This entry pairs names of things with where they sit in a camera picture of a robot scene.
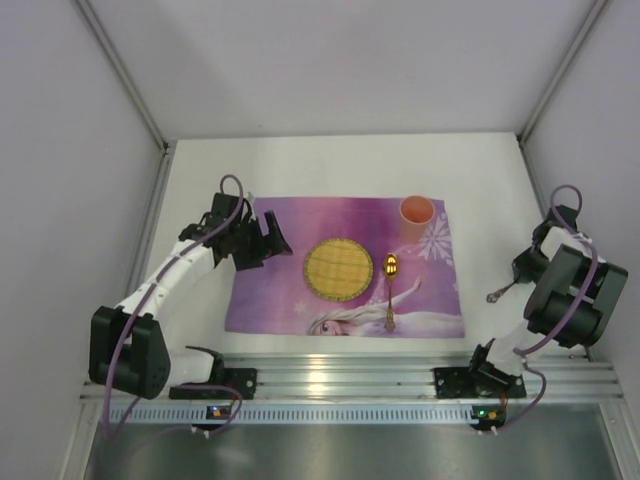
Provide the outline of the purple Frozen placemat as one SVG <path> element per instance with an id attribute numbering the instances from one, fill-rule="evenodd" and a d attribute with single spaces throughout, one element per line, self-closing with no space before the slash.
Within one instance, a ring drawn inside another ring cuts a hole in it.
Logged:
<path id="1" fill-rule="evenodd" d="M 225 318 L 233 333 L 458 339 L 465 335 L 445 204 L 414 244 L 400 239 L 398 198 L 262 197 L 258 214 L 276 214 L 293 253 L 236 274 Z M 372 261 L 355 297 L 325 299 L 304 273 L 321 242 L 359 244 Z"/>

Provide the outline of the yellow round woven coaster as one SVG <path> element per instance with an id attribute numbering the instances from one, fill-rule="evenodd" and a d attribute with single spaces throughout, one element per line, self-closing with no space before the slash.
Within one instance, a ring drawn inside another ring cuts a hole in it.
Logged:
<path id="1" fill-rule="evenodd" d="M 330 238 L 308 252 L 303 277 L 318 297 L 346 302 L 359 297 L 369 287 L 373 260 L 361 244 L 348 238 Z"/>

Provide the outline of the gold fork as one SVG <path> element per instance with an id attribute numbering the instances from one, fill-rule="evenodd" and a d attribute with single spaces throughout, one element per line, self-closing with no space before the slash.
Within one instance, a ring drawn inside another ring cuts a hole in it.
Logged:
<path id="1" fill-rule="evenodd" d="M 387 308 L 385 329 L 388 333 L 395 330 L 394 310 L 393 310 L 393 282 L 399 273 L 398 257 L 394 253 L 388 253 L 382 264 L 383 274 L 387 283 Z"/>

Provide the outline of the pink plastic cup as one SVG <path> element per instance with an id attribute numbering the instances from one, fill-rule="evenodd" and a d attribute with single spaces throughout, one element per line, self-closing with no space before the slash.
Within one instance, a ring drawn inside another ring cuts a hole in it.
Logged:
<path id="1" fill-rule="evenodd" d="M 433 220 L 435 206 L 429 198 L 412 195 L 401 201 L 399 214 L 400 240 L 406 244 L 416 244 Z"/>

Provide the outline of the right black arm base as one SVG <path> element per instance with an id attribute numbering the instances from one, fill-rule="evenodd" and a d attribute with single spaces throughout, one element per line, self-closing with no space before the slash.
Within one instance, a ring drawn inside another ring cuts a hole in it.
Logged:
<path id="1" fill-rule="evenodd" d="M 433 370 L 438 399 L 523 399 L 526 388 L 522 376 L 498 370 L 488 361 L 492 341 L 477 345 L 468 366 L 439 367 Z"/>

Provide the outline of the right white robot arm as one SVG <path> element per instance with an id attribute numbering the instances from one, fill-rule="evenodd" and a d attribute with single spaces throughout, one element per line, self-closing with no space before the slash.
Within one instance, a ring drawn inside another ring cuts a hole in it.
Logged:
<path id="1" fill-rule="evenodd" d="M 512 283 L 535 288 L 518 326 L 476 347 L 469 373 L 479 388 L 511 388 L 522 373 L 522 357 L 539 351 L 544 339 L 570 349 L 590 347 L 602 336 L 628 271 L 592 257 L 590 239 L 577 230 L 579 213 L 565 205 L 550 208 L 531 245 L 512 261 Z"/>

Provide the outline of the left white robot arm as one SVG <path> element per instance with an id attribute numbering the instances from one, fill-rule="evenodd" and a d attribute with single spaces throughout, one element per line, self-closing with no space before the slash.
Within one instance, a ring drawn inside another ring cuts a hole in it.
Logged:
<path id="1" fill-rule="evenodd" d="M 181 231 L 145 282 L 116 306 L 101 306 L 93 314 L 90 380 L 144 399 L 165 389 L 222 384 L 222 355 L 205 347 L 172 345 L 168 321 L 223 260 L 232 259 L 235 269 L 243 271 L 291 252 L 273 211 L 258 220 L 248 199 L 215 194 L 210 211 Z"/>

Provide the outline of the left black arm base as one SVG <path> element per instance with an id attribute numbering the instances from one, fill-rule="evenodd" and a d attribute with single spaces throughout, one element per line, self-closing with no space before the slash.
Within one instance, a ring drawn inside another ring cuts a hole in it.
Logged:
<path id="1" fill-rule="evenodd" d="M 226 368 L 221 377 L 204 384 L 185 384 L 169 389 L 172 400 L 243 400 L 254 398 L 258 371 L 254 368 Z"/>

